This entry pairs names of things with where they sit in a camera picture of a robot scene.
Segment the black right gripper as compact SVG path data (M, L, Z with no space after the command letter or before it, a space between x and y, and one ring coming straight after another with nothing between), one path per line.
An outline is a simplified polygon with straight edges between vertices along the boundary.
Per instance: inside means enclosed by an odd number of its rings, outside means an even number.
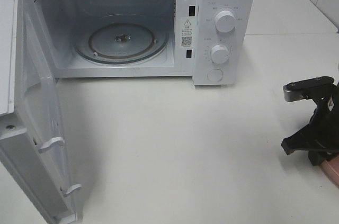
M306 125L293 135L284 138L281 147L287 155L309 151L312 165L319 166L338 155L338 85L334 78L320 76L291 82L283 86L287 102L313 100L317 108Z

